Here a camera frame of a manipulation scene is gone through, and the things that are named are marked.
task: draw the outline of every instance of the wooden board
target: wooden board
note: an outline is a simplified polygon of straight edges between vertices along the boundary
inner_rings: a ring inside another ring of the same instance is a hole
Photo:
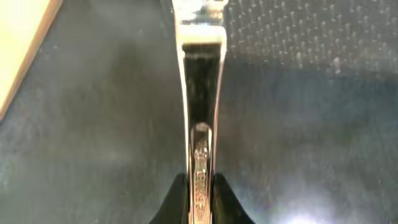
[[[0,120],[62,0],[0,0]]]

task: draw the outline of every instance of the silver handle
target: silver handle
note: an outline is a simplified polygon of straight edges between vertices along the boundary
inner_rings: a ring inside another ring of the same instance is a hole
[[[185,115],[189,224],[211,223],[218,98],[226,53],[223,11],[227,2],[173,0]]]

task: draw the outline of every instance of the dark gray table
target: dark gray table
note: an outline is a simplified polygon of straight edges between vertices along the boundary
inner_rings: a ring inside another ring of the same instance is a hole
[[[185,169],[168,10],[65,0],[0,124],[0,223],[152,218]],[[228,57],[217,169],[257,223],[398,223],[398,77],[386,77]]]

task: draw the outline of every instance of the cream-colored paper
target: cream-colored paper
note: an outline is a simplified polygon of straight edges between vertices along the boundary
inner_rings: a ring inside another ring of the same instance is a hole
[[[61,0],[0,0],[0,120]]]

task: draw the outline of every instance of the wooden edge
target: wooden edge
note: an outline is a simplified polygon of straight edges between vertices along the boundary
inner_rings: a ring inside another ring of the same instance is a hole
[[[3,105],[0,108],[0,121],[4,119],[7,109],[10,106],[13,97],[15,96],[19,86],[21,85],[25,74],[27,73],[31,63],[33,62],[33,59],[35,58],[35,55],[37,53],[37,50],[39,49],[42,41],[44,40],[47,31],[50,29],[50,26],[55,19],[55,16],[57,15],[58,10],[60,9],[62,5],[63,0],[50,0],[44,15],[42,16],[42,19],[40,21],[40,24],[36,30],[36,33],[34,34],[34,37],[32,39],[32,42],[30,43],[30,46],[28,48],[28,51],[19,66],[19,70],[17,75],[14,78],[14,81],[11,85],[11,89],[9,90],[9,93],[6,96],[6,100]]]

